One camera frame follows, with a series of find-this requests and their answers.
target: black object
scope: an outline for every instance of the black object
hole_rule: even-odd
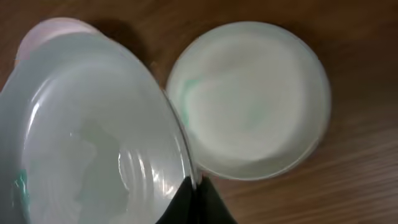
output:
[[[156,224],[235,224],[210,179],[204,177],[194,190],[186,177]]]

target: container lid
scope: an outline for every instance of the container lid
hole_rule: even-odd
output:
[[[31,224],[155,223],[195,175],[157,82],[102,35],[61,35],[32,51],[1,93],[0,116],[2,183],[19,173]]]
[[[201,35],[174,65],[167,93],[195,162],[239,180],[296,166],[322,138],[331,108],[326,73],[311,48],[262,22]]]

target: wooden table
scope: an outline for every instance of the wooden table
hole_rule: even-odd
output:
[[[124,44],[165,85],[196,37],[234,21],[277,24],[318,54],[330,128],[316,152],[270,180],[214,179],[240,223],[398,223],[398,1],[0,0],[0,86],[39,21],[68,16]]]

